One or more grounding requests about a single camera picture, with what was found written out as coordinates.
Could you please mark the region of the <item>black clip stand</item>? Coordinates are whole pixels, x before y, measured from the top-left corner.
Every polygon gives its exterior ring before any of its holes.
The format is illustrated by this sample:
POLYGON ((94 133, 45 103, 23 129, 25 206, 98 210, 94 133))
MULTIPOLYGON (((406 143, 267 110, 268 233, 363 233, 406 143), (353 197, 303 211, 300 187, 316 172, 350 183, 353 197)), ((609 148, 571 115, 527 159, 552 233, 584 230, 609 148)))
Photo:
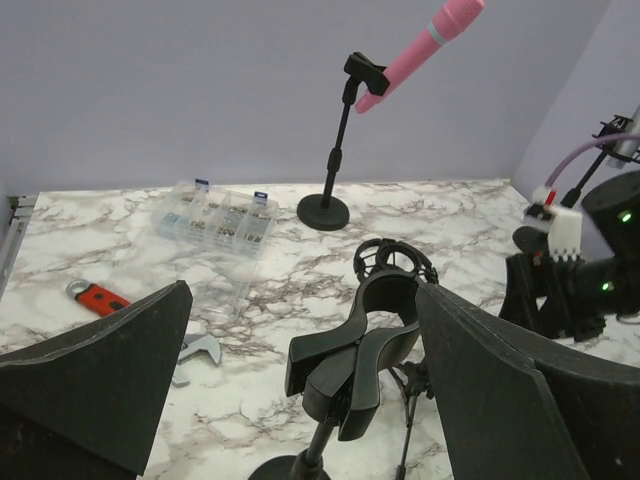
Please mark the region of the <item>black clip stand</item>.
POLYGON ((326 331, 289 343, 285 394, 300 394, 306 414, 317 422, 309 446, 297 455, 272 458, 252 479, 327 479, 323 453, 334 431, 343 442, 361 438, 379 405, 379 372, 401 363, 419 335, 418 314, 403 322, 391 312, 401 287, 414 287, 407 272, 382 271, 356 290, 348 318, 326 331))

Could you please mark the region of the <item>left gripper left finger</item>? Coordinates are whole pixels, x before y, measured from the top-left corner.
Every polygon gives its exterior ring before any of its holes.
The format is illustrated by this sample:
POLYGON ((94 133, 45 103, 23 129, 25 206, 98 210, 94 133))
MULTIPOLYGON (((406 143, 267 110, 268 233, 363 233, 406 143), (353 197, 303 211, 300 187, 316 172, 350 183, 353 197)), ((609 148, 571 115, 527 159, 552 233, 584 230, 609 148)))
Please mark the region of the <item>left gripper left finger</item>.
POLYGON ((2 355, 2 475, 143 475, 192 302, 180 280, 2 355))

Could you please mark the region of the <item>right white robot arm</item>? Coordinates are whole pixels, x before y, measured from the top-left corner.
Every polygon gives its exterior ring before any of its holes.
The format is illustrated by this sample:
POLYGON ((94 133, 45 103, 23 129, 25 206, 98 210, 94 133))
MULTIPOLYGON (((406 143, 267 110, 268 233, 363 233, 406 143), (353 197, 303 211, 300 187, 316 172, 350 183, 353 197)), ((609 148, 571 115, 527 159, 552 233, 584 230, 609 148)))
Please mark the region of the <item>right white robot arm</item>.
POLYGON ((639 312, 639 174, 611 178, 590 191, 580 211, 543 203, 546 231, 519 228, 519 253, 506 261, 500 318, 549 339, 599 336, 606 318, 639 312), (581 255, 582 220, 589 217, 613 255, 581 255))

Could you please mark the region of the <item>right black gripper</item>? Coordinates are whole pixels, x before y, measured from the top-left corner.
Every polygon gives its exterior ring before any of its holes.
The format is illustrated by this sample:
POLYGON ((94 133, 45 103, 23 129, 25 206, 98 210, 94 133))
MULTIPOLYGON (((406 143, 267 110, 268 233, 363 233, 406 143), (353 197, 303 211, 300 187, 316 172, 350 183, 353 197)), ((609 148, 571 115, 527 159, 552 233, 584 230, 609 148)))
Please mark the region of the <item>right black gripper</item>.
POLYGON ((556 262, 520 253, 506 259, 503 320, 549 339, 584 342, 603 333, 606 260, 556 262))

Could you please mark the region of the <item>black tripod shock mount stand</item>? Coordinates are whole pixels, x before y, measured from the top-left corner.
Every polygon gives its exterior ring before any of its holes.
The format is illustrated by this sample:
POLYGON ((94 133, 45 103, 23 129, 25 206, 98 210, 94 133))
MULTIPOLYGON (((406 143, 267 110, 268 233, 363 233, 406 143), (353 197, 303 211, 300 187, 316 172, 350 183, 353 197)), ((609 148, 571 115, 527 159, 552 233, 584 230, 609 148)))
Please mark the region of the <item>black tripod shock mount stand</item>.
MULTIPOLYGON (((439 283, 437 270, 430 259, 417 248, 408 243, 389 239, 374 238, 363 242, 356 250, 353 258, 353 269, 360 283, 368 277, 382 271, 408 272, 413 277, 414 287, 401 287, 400 293, 409 294, 409 299, 400 300, 393 306, 392 313, 397 314, 405 322, 415 309, 415 292, 419 283, 439 283)), ((395 478, 404 479, 406 475, 406 459, 413 429, 417 401, 424 394, 429 400, 434 398, 434 391, 429 379, 426 359, 420 363, 405 361, 388 368, 398 388, 405 408, 406 434, 401 460, 396 469, 395 478)))

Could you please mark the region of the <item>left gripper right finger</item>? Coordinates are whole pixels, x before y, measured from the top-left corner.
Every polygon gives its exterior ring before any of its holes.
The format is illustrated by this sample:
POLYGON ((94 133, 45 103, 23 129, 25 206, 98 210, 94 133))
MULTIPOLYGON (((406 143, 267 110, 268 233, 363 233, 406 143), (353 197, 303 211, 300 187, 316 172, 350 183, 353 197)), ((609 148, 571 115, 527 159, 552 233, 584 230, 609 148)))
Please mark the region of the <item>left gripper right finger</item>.
POLYGON ((639 370, 425 284, 416 305, 457 479, 636 479, 639 370))

